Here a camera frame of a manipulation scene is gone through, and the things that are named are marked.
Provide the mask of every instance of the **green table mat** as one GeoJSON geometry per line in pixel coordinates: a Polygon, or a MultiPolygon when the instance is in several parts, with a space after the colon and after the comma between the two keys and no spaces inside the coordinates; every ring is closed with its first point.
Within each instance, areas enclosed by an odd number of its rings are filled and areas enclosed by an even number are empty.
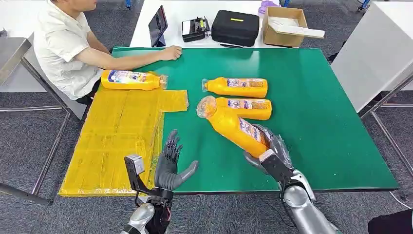
{"type": "MultiPolygon", "coordinates": [[[[115,57],[139,55],[154,48],[115,48],[115,57]]],[[[137,71],[169,76],[168,89],[187,89],[186,112],[166,113],[164,136],[179,130],[184,148],[179,170],[193,160],[197,172],[178,193],[278,191],[274,179],[246,162],[243,151],[196,115],[207,95],[201,80],[265,78],[273,104],[262,124],[283,137],[295,168],[313,190],[387,190],[398,187],[377,147],[353,109],[320,49],[185,48],[177,61],[160,61],[137,71]]]]}

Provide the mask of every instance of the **man's hand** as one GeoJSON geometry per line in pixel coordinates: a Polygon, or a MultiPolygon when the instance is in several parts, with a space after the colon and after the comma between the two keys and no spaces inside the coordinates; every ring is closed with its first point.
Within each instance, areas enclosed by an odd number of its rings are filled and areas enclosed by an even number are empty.
{"type": "Polygon", "coordinates": [[[182,54],[182,48],[176,45],[170,46],[160,51],[160,60],[177,60],[182,54]]]}
{"type": "Polygon", "coordinates": [[[178,159],[182,145],[178,146],[178,130],[172,130],[159,155],[155,171],[155,187],[175,190],[183,184],[198,168],[198,161],[193,161],[182,173],[178,174],[178,159]]]}

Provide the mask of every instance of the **bottle label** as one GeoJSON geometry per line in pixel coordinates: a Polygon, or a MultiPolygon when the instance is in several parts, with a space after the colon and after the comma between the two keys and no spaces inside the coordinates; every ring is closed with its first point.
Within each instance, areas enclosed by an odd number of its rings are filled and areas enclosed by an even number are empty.
{"type": "Polygon", "coordinates": [[[142,72],[112,70],[109,73],[108,81],[115,82],[115,83],[145,82],[147,75],[148,75],[147,73],[142,73],[142,72]]]}
{"type": "Polygon", "coordinates": [[[264,87],[263,79],[227,79],[228,87],[264,87]]]}
{"type": "Polygon", "coordinates": [[[245,121],[242,118],[240,119],[240,129],[241,131],[243,131],[244,133],[252,136],[252,138],[254,138],[256,141],[261,142],[261,132],[260,130],[258,130],[258,128],[254,127],[254,125],[248,123],[247,121],[245,121]]]}
{"type": "Polygon", "coordinates": [[[232,109],[267,109],[265,100],[228,99],[228,107],[232,109]]]}

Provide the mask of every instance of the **person's leg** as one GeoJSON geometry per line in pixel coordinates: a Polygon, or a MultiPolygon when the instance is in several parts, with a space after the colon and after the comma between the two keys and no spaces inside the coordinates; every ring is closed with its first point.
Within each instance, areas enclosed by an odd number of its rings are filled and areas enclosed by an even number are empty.
{"type": "Polygon", "coordinates": [[[96,83],[92,87],[92,90],[86,96],[93,99],[94,95],[96,94],[97,90],[99,89],[99,85],[100,85],[100,79],[98,81],[96,81],[96,83]]]}
{"type": "Polygon", "coordinates": [[[370,220],[369,234],[413,234],[412,210],[380,215],[370,220]]]}
{"type": "Polygon", "coordinates": [[[100,79],[98,81],[96,81],[96,83],[93,85],[92,90],[90,91],[90,93],[86,94],[85,96],[76,99],[76,101],[80,104],[84,104],[84,105],[90,105],[93,101],[93,97],[96,94],[97,90],[99,89],[99,85],[100,85],[100,79]]]}
{"type": "Polygon", "coordinates": [[[83,104],[83,105],[90,105],[93,100],[86,95],[84,97],[76,99],[76,101],[80,104],[83,104]]]}

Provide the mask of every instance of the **tablet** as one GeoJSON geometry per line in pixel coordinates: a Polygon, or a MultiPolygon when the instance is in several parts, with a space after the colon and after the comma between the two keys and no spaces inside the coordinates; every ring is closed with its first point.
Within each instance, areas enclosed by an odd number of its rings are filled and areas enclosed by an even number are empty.
{"type": "Polygon", "coordinates": [[[168,27],[167,18],[165,17],[164,7],[161,5],[149,22],[149,34],[152,47],[157,46],[159,39],[168,27]]]}

